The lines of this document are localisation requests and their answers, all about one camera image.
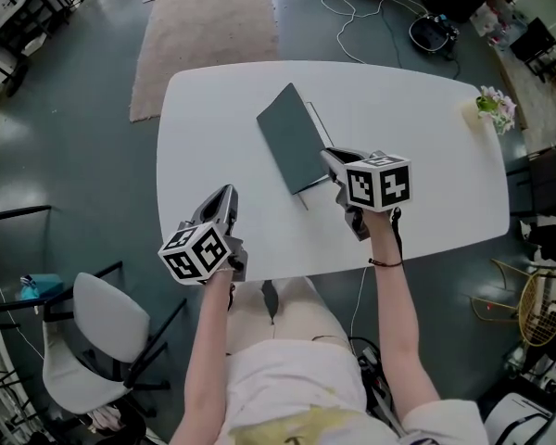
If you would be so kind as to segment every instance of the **yellow wire chair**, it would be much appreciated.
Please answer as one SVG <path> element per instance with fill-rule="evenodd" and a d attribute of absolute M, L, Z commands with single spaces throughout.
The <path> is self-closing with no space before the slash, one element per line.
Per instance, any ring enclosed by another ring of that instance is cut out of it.
<path fill-rule="evenodd" d="M 551 269 L 539 269 L 533 273 L 527 273 L 504 262 L 495 259 L 491 259 L 491 261 L 499 267 L 505 289 L 507 289 L 507 279 L 504 268 L 525 275 L 527 283 L 516 307 L 470 297 L 475 315 L 485 322 L 519 322 L 521 335 L 529 346 L 544 346 L 556 335 L 556 282 L 546 282 L 545 277 L 556 279 L 556 273 Z M 486 304 L 487 311 L 490 311 L 492 306 L 512 311 L 512 317 L 509 319 L 486 318 L 476 308 L 478 303 Z"/>

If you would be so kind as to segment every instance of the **white table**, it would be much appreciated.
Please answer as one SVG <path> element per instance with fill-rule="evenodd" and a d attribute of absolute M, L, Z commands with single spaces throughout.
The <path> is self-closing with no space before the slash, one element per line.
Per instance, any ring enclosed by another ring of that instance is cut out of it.
<path fill-rule="evenodd" d="M 413 201 L 403 206 L 405 259 L 503 235 L 509 200 L 499 140 L 470 130 L 461 103 L 471 85 L 409 70 L 352 63 L 276 61 L 175 74 L 158 133 L 163 238 L 223 184 L 239 193 L 234 235 L 249 253 L 247 280 L 355 269 L 371 257 L 319 184 L 291 196 L 256 117 L 293 83 L 334 145 L 411 159 Z"/>

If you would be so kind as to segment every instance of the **person's left arm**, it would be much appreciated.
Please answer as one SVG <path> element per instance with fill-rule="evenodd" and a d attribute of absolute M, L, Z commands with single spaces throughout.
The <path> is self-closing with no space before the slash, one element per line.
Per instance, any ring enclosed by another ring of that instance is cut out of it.
<path fill-rule="evenodd" d="M 182 422 L 170 445 L 212 445 L 226 408 L 226 324 L 232 271 L 216 272 L 206 283 L 196 339 L 185 376 Z"/>

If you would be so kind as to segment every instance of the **gray chair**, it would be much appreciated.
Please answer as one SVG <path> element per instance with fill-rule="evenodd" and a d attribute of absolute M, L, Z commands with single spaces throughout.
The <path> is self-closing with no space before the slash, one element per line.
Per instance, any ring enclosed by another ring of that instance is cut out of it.
<path fill-rule="evenodd" d="M 531 154 L 528 167 L 508 172 L 507 176 L 521 172 L 529 172 L 530 175 L 528 180 L 517 183 L 517 186 L 531 184 L 531 210 L 513 211 L 511 216 L 556 216 L 556 148 Z"/>
<path fill-rule="evenodd" d="M 52 312 L 56 304 L 66 299 L 73 299 L 73 312 Z M 167 348 L 167 343 L 163 343 L 148 355 L 185 302 L 183 299 L 149 338 L 148 313 L 104 280 L 79 273 L 73 288 L 48 300 L 44 307 L 43 379 L 49 395 L 63 409 L 83 414 L 116 401 L 132 390 L 170 388 L 167 381 L 155 385 L 136 384 L 136 381 Z M 71 351 L 61 322 L 72 318 L 86 339 L 113 359 L 112 377 L 92 371 Z M 130 365 L 125 377 L 121 377 L 121 363 Z M 133 405 L 146 415 L 154 415 L 154 411 L 145 411 L 135 401 Z"/>

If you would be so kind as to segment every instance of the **potted plant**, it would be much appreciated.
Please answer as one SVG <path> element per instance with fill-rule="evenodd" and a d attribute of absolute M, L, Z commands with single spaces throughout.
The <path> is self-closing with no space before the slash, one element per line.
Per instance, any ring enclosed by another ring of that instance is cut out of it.
<path fill-rule="evenodd" d="M 511 98 L 494 87 L 482 86 L 482 93 L 475 101 L 465 104 L 461 112 L 472 129 L 492 124 L 498 135 L 503 135 L 515 126 L 515 109 Z"/>

